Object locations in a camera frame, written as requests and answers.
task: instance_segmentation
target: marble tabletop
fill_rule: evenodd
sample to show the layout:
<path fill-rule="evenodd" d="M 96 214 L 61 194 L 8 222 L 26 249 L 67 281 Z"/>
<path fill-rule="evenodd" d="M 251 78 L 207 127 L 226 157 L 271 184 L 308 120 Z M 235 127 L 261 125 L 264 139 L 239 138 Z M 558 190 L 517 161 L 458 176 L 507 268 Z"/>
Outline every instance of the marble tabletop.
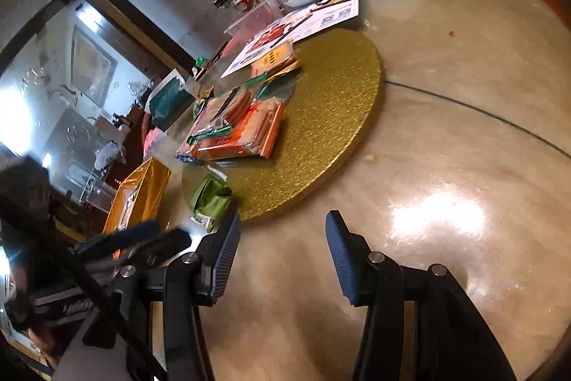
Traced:
<path fill-rule="evenodd" d="M 365 309 L 341 294 L 324 221 L 406 266 L 445 264 L 526 379 L 571 319 L 571 32 L 541 0 L 360 0 L 383 109 L 310 198 L 243 230 L 202 310 L 218 379 L 347 380 Z M 182 168 L 159 212 L 188 223 Z M 201 237 L 200 231 L 193 238 Z"/>

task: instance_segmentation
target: black lid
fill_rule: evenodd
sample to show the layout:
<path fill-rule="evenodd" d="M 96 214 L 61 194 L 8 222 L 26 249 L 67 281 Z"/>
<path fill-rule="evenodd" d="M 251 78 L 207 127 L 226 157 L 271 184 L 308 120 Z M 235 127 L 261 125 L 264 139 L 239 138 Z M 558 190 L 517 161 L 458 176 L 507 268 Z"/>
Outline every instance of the black lid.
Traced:
<path fill-rule="evenodd" d="M 230 0 L 215 0 L 214 1 L 214 5 L 216 6 L 216 8 L 218 9 L 222 9 L 224 8 L 224 5 Z"/>

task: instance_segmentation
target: paper flyer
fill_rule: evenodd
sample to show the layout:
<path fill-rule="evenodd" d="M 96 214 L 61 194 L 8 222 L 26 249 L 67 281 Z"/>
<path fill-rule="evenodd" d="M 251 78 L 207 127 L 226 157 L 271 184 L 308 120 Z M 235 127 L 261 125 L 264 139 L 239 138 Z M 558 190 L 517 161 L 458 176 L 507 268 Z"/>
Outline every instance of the paper flyer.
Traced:
<path fill-rule="evenodd" d="M 286 40 L 299 41 L 357 15 L 359 0 L 320 0 L 291 12 L 254 36 L 221 78 L 249 65 Z"/>

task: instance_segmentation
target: framed picture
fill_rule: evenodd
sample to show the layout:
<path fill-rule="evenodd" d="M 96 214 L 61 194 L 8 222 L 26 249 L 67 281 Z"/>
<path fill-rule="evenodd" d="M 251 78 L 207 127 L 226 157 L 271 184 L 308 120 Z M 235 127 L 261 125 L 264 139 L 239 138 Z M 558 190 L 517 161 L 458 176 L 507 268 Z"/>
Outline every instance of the framed picture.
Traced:
<path fill-rule="evenodd" d="M 117 61 L 77 25 L 71 38 L 71 82 L 103 108 Z"/>

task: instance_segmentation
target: bright light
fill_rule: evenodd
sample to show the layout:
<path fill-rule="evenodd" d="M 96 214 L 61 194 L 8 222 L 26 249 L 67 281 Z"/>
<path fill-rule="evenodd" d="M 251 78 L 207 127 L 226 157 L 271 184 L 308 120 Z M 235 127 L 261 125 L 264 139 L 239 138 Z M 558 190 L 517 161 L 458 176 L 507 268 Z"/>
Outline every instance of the bright light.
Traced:
<path fill-rule="evenodd" d="M 16 155 L 30 150 L 34 122 L 24 96 L 15 88 L 0 91 L 0 141 Z"/>
<path fill-rule="evenodd" d="M 50 168 L 51 165 L 51 154 L 48 152 L 45 154 L 44 158 L 42 159 L 42 167 Z"/>
<path fill-rule="evenodd" d="M 445 223 L 459 233 L 478 234 L 484 228 L 484 211 L 474 199 L 451 192 L 435 192 L 421 202 L 393 210 L 394 234 L 420 236 L 431 223 Z"/>
<path fill-rule="evenodd" d="M 0 278 L 4 276 L 10 276 L 10 262 L 6 257 L 4 247 L 0 247 Z"/>
<path fill-rule="evenodd" d="M 99 26 L 103 21 L 102 15 L 92 6 L 88 5 L 77 13 L 79 19 L 85 23 L 85 26 L 94 33 L 99 31 Z"/>

